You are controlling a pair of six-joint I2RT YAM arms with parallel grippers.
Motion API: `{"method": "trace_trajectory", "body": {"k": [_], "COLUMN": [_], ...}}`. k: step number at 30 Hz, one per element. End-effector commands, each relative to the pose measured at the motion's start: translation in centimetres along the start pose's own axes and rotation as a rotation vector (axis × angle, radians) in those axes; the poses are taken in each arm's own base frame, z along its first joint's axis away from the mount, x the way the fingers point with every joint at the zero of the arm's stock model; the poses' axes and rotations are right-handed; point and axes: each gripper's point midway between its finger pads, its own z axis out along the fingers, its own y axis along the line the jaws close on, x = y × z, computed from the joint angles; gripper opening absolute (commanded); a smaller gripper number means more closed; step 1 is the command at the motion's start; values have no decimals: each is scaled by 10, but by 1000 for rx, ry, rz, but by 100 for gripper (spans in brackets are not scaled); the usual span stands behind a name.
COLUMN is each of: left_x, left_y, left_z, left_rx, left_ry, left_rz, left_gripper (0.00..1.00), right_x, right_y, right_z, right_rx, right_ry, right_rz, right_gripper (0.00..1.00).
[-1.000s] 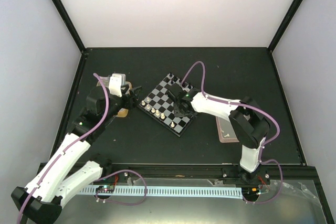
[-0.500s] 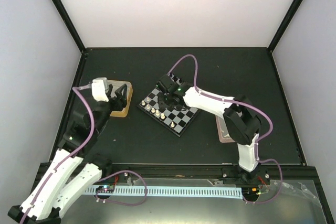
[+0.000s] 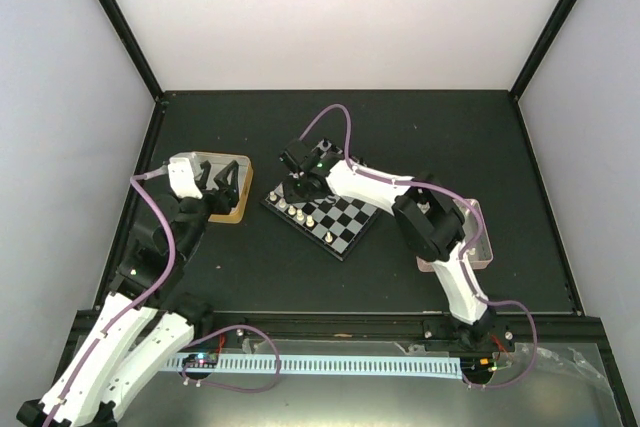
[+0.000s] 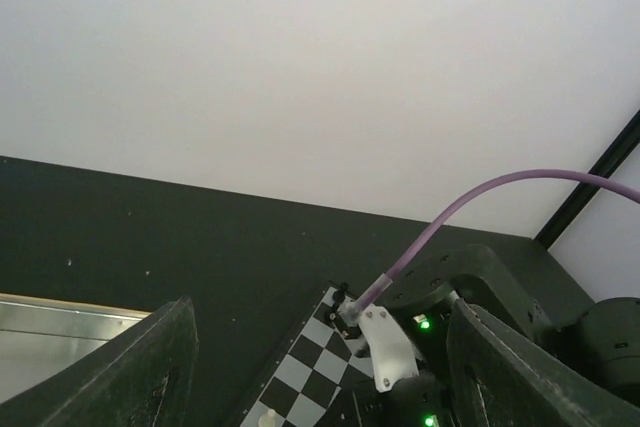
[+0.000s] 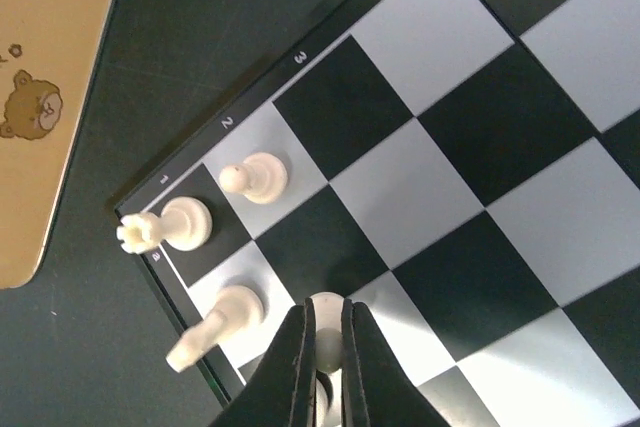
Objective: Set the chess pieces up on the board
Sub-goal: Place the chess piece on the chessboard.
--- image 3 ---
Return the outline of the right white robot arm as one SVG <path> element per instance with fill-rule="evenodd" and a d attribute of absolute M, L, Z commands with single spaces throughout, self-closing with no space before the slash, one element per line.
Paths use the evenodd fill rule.
<path fill-rule="evenodd" d="M 290 171 L 283 181 L 289 201 L 335 195 L 392 215 L 409 250 L 432 266 L 448 301 L 457 343 L 476 350 L 490 339 L 495 309 L 469 256 L 484 223 L 469 201 L 446 190 L 431 174 L 384 173 L 334 147 L 311 147 L 299 139 L 284 148 L 280 161 Z"/>

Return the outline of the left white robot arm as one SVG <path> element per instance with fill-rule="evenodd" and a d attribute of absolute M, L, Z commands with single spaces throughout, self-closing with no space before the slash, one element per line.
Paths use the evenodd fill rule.
<path fill-rule="evenodd" d="M 185 152 L 130 179 L 145 202 L 101 313 L 60 378 L 16 414 L 25 426 L 115 426 L 166 361 L 214 335 L 211 306 L 170 296 L 209 223 L 236 223 L 253 169 L 248 157 Z"/>

